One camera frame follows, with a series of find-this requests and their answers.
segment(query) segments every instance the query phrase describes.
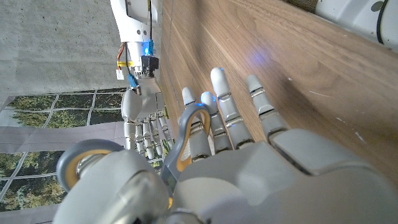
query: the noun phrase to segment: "floor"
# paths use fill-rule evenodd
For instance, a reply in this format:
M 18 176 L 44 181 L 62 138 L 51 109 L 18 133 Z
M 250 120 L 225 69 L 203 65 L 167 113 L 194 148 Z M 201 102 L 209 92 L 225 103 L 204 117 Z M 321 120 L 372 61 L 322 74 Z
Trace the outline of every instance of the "floor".
M 165 0 L 160 79 L 170 120 L 181 90 L 212 90 L 223 67 L 245 123 L 264 139 L 244 78 L 256 74 L 291 128 L 365 158 L 398 185 L 398 55 L 278 0 Z
M 110 1 L 3 0 L 0 21 L 0 105 L 13 95 L 128 86 L 116 79 L 120 39 Z

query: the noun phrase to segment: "robot finger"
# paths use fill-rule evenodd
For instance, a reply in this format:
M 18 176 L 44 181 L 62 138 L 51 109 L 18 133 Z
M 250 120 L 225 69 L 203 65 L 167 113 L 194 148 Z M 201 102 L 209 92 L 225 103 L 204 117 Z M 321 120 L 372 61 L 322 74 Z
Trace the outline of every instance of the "robot finger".
M 213 133 L 215 153 L 217 154 L 224 150 L 232 150 L 231 141 L 227 135 L 223 119 L 218 112 L 215 96 L 207 91 L 202 93 L 200 100 L 210 112 L 210 128 Z
M 150 140 L 149 118 L 144 118 L 142 121 L 142 135 L 144 137 L 144 147 L 147 152 L 148 158 L 153 159 L 155 157 L 155 154 L 152 141 Z
M 185 108 L 196 103 L 194 94 L 189 87 L 185 87 L 182 90 L 182 98 Z M 190 133 L 188 134 L 192 162 L 211 156 L 210 145 L 207 140 L 208 135 L 203 130 L 203 123 L 199 114 L 193 118 Z
M 152 137 L 154 138 L 154 146 L 156 148 L 156 152 L 158 155 L 161 156 L 163 154 L 163 149 L 160 143 L 159 130 L 157 129 L 156 113 L 150 114 L 149 124 L 152 130 Z
M 139 154 L 144 154 L 144 136 L 142 134 L 142 119 L 136 119 L 136 146 Z
M 184 89 L 182 89 L 182 99 L 184 101 L 185 107 L 196 102 L 195 96 L 191 88 L 189 87 L 185 87 Z
M 261 120 L 264 134 L 268 142 L 271 143 L 270 137 L 275 133 L 287 130 L 287 125 L 280 114 L 276 112 L 275 108 L 271 105 L 257 76 L 248 76 L 246 78 L 246 86 Z
M 125 149 L 136 148 L 136 124 L 133 122 L 124 122 L 124 138 L 126 139 Z
M 173 139 L 170 136 L 170 131 L 169 127 L 167 126 L 166 118 L 164 117 L 163 111 L 158 111 L 157 112 L 157 119 L 159 120 L 160 123 L 160 128 L 162 129 L 162 132 L 166 138 L 167 145 L 169 149 L 173 148 Z
M 253 143 L 253 137 L 239 114 L 222 68 L 216 67 L 212 69 L 211 82 L 217 94 L 218 103 L 220 104 L 233 147 L 235 149 L 240 149 Z

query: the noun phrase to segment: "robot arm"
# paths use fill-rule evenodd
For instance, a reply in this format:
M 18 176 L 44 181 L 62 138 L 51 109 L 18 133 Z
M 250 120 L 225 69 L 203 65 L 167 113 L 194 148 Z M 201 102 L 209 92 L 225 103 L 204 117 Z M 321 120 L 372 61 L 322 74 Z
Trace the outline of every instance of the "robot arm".
M 159 68 L 152 40 L 152 23 L 157 22 L 158 2 L 111 0 L 111 6 L 122 42 L 116 73 L 119 79 L 124 79 L 121 65 L 126 66 L 130 84 L 121 105 L 125 148 L 136 149 L 141 154 L 146 152 L 148 158 L 153 159 L 154 149 L 159 156 L 163 153 L 159 131 L 163 132 L 170 147 L 173 144 L 165 122 L 163 96 L 153 73 Z M 124 63 L 119 61 L 123 51 Z

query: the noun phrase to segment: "robotic hand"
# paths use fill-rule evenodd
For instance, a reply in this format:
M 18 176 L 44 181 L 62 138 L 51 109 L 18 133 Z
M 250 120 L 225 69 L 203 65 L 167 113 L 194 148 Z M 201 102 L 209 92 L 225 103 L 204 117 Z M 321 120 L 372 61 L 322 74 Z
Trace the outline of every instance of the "robotic hand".
M 159 68 L 152 40 L 152 22 L 157 22 L 158 2 L 111 0 L 111 6 L 122 42 L 116 74 L 118 79 L 124 79 L 121 66 L 126 66 L 130 83 L 121 105 L 126 138 L 124 147 L 136 149 L 140 154 L 146 152 L 148 158 L 153 159 L 154 149 L 158 155 L 163 154 L 159 128 L 169 148 L 173 145 L 164 117 L 163 96 L 153 73 Z M 123 50 L 126 62 L 119 61 Z
M 267 142 L 254 142 L 222 68 L 211 71 L 211 81 L 221 112 L 211 93 L 202 94 L 199 104 L 188 88 L 183 90 L 186 110 L 161 178 L 137 152 L 113 142 L 88 140 L 65 151 L 57 177 L 67 187 L 77 178 L 79 160 L 101 155 L 81 168 L 53 222 L 398 222 L 395 188 L 349 150 L 289 129 L 256 76 L 246 83 Z M 210 130 L 215 154 L 207 141 Z M 182 159 L 188 141 L 190 156 Z
M 255 75 L 247 77 L 246 85 L 267 142 L 254 142 L 222 68 L 211 71 L 211 82 L 217 96 L 204 92 L 201 104 L 193 103 L 188 89 L 182 93 L 186 110 L 161 173 L 173 192 L 170 211 L 174 220 L 187 223 L 190 217 L 191 223 L 398 222 L 395 188 L 344 147 L 309 131 L 289 129 Z M 204 117 L 202 129 L 195 129 L 197 113 Z M 210 128 L 214 156 L 206 144 Z M 190 142 L 192 158 L 182 161 L 187 141 L 201 144 Z

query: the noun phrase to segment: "white robotic hand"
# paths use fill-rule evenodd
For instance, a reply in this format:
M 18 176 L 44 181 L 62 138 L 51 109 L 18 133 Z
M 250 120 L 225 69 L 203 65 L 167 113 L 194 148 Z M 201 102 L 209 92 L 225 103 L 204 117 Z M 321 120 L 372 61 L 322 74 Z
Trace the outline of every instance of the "white robotic hand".
M 154 149 L 159 156 L 163 154 L 160 132 L 169 148 L 173 146 L 173 140 L 164 116 L 163 95 L 155 78 L 138 79 L 138 83 L 140 95 L 128 89 L 122 99 L 125 148 L 136 149 L 140 154 L 146 152 L 148 158 L 153 159 Z

